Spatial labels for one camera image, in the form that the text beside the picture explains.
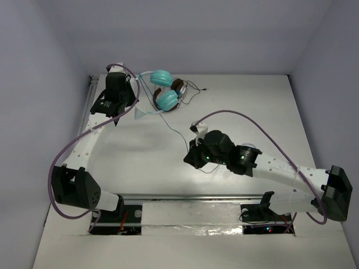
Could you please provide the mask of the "teal headphones with cable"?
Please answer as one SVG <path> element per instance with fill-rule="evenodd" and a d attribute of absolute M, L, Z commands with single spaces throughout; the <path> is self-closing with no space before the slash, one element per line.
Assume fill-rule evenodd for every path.
<path fill-rule="evenodd" d="M 135 108 L 135 119 L 140 119 L 147 115 L 159 115 L 169 130 L 180 135 L 184 143 L 186 143 L 184 135 L 172 128 L 163 115 L 177 110 L 181 104 L 189 104 L 189 102 L 183 101 L 187 94 L 188 81 L 178 77 L 173 78 L 168 71 L 160 69 L 139 73 L 136 76 L 136 81 L 142 86 L 153 110 L 145 112 L 137 106 Z"/>

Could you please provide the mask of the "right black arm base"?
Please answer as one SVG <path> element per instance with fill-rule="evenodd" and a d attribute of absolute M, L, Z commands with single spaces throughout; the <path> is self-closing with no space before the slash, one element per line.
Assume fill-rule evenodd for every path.
<path fill-rule="evenodd" d="M 265 192 L 259 203 L 242 204 L 238 217 L 245 235 L 295 234 L 291 214 L 278 215 L 270 206 L 273 191 Z"/>

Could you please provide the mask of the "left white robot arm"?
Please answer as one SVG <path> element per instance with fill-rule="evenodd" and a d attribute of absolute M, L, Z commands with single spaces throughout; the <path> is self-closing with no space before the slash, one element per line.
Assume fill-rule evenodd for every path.
<path fill-rule="evenodd" d="M 112 220 L 124 217 L 122 196 L 101 189 L 93 177 L 97 154 L 107 137 L 117 126 L 120 117 L 127 114 L 139 99 L 132 89 L 135 78 L 123 69 L 112 67 L 105 78 L 105 89 L 90 109 L 86 129 L 65 148 L 72 148 L 69 156 L 60 166 L 51 164 L 48 178 L 48 193 L 54 210 L 70 220 L 59 205 L 84 209 L 86 213 L 98 211 Z"/>

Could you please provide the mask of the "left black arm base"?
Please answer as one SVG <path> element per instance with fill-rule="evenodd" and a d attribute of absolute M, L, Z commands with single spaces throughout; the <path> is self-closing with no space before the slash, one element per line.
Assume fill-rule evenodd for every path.
<path fill-rule="evenodd" d="M 97 223 L 97 214 L 93 212 L 89 227 L 91 235 L 141 235 L 142 203 L 126 202 L 120 196 L 115 211 L 100 212 Z"/>

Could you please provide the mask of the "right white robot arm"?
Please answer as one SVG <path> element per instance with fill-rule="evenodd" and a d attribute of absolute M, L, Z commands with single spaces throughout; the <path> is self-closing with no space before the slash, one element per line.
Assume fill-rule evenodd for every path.
<path fill-rule="evenodd" d="M 282 196 L 277 191 L 265 192 L 259 206 L 259 214 L 265 220 L 290 212 L 318 212 L 329 220 L 347 220 L 353 187 L 339 166 L 326 170 L 291 164 L 254 147 L 235 145 L 219 130 L 191 140 L 183 160 L 195 169 L 214 163 L 237 175 L 289 186 L 291 192 Z"/>

